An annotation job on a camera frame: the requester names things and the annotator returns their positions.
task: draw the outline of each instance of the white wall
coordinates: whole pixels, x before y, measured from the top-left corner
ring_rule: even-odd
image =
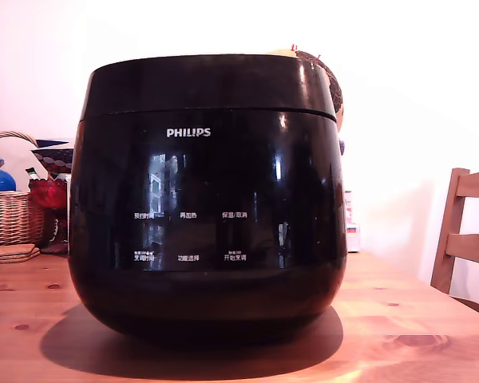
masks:
[[[479,1],[280,3],[0,0],[0,131],[74,135],[89,74],[113,61],[298,44],[344,92],[363,248],[429,281],[450,170],[479,170]],[[478,265],[458,263],[453,292],[479,301]]]

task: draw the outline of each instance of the basket handle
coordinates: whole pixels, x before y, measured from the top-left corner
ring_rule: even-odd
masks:
[[[32,143],[36,148],[39,148],[38,142],[32,136],[29,136],[28,134],[25,134],[25,133],[13,132],[13,131],[0,132],[0,138],[5,138],[5,137],[22,138],[23,140],[27,140],[30,143]]]

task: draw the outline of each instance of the chair slat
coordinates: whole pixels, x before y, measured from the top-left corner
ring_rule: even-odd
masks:
[[[449,234],[445,253],[479,263],[479,234]]]
[[[460,197],[479,198],[479,172],[460,176],[456,194]]]

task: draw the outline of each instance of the philips logo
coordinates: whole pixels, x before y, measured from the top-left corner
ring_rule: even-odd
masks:
[[[209,137],[211,128],[167,129],[167,137]]]

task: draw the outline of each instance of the rice cooker lid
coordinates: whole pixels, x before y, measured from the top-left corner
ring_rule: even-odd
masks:
[[[217,54],[122,61],[90,76],[81,119],[186,109],[271,109],[335,120],[323,68],[295,57]]]

